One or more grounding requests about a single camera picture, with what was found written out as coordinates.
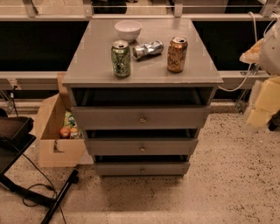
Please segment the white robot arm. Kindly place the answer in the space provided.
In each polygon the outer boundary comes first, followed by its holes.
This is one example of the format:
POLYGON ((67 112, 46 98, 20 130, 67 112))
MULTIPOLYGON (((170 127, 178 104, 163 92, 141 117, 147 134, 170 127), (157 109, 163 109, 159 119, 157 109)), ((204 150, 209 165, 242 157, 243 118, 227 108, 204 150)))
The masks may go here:
POLYGON ((246 124, 254 129, 265 126, 273 115, 280 110, 280 21, 264 33, 250 49, 244 52, 240 61, 259 64, 270 77, 257 81, 252 88, 247 110, 246 124))

